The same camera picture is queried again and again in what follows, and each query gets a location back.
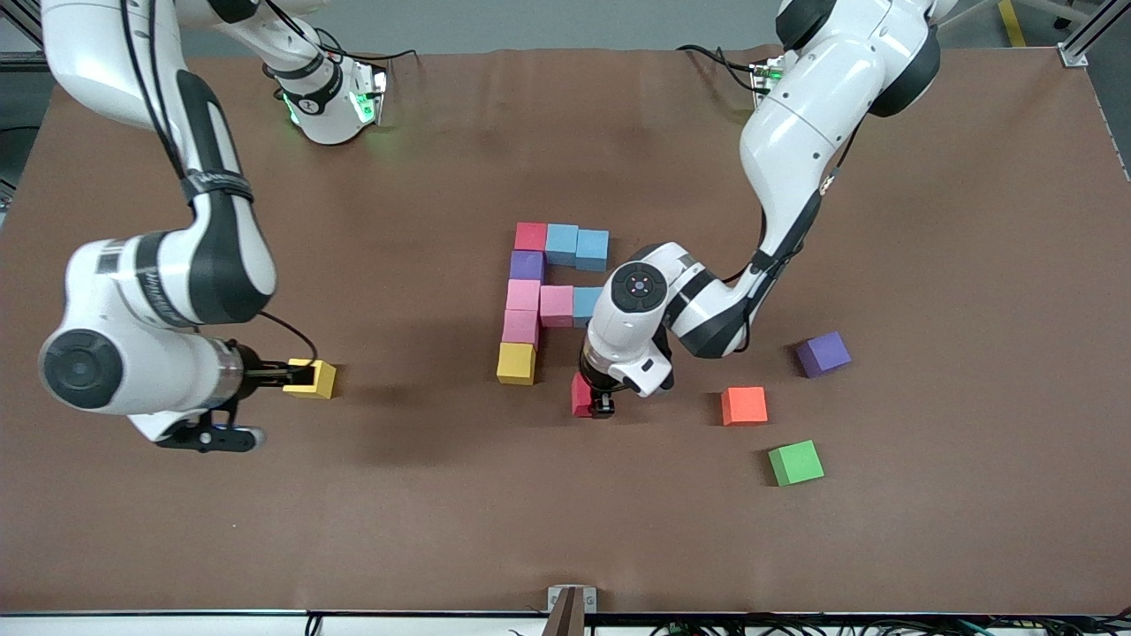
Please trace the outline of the brown table cover sheet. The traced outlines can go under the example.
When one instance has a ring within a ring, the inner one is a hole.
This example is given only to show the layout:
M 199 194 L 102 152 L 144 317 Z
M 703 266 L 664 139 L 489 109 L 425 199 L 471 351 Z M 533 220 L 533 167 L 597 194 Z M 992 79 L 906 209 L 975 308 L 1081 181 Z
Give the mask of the brown table cover sheet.
M 249 57 L 195 59 L 277 263 L 271 313 L 331 401 L 260 390 L 254 452 L 161 450 L 38 379 L 77 246 L 185 225 L 150 134 L 57 89 L 0 232 L 0 610 L 1115 613 L 1131 605 L 1131 184 L 1085 70 L 950 49 L 869 119 L 746 352 L 570 414 L 582 333 L 497 381 L 513 225 L 676 241 L 731 276 L 760 234 L 751 98 L 699 57 L 423 55 L 383 129 L 307 141 Z M 800 343 L 852 362 L 809 379 Z M 724 427 L 765 387 L 769 422 Z M 824 476 L 777 487 L 813 440 Z

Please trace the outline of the orange foam cube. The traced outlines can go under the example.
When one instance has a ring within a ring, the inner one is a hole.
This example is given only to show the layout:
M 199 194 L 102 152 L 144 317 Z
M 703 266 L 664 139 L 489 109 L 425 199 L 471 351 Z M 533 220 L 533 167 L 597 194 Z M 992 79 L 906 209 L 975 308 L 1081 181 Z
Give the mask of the orange foam cube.
M 769 422 L 765 387 L 729 387 L 720 394 L 724 427 L 759 426 Z

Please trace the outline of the grey metal bracket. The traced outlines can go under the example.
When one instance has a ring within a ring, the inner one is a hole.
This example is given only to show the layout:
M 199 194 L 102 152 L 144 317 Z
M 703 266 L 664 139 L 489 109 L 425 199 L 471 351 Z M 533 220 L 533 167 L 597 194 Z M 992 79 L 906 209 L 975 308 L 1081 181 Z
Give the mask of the grey metal bracket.
M 588 636 L 586 619 L 597 613 L 598 588 L 566 584 L 549 587 L 549 618 L 541 636 Z

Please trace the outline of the aluminium frame profile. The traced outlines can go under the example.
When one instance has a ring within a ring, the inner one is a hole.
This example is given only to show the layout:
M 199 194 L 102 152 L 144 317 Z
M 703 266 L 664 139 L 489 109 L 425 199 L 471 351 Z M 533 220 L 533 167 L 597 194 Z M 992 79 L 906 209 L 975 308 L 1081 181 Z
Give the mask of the aluminium frame profile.
M 1104 0 L 1065 42 L 1059 42 L 1057 52 L 1067 68 L 1087 67 L 1087 52 L 1123 18 L 1131 12 L 1131 0 Z
M 0 72 L 49 72 L 40 0 L 0 0 Z

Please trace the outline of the green foam cube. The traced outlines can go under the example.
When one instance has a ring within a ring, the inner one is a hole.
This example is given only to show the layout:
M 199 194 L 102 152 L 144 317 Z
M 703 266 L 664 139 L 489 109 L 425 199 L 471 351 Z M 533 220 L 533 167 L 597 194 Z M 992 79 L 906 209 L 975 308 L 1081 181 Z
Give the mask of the green foam cube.
M 824 476 L 823 462 L 817 454 L 813 440 L 784 444 L 769 450 L 768 459 L 777 487 L 795 485 Z

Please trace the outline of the yellow foam cube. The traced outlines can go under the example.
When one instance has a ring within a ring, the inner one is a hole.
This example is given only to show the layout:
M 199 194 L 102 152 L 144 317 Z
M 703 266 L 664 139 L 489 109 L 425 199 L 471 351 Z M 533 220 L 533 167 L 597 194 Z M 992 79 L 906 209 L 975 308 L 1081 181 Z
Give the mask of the yellow foam cube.
M 498 344 L 497 379 L 502 385 L 533 386 L 537 350 L 530 343 Z
M 310 360 L 310 367 L 307 369 L 316 369 L 319 371 L 318 379 L 316 379 L 316 390 L 294 390 L 293 387 L 282 388 L 284 394 L 290 396 L 295 396 L 296 398 L 310 398 L 329 401 L 334 397 L 334 386 L 337 378 L 337 370 L 330 363 L 323 360 Z

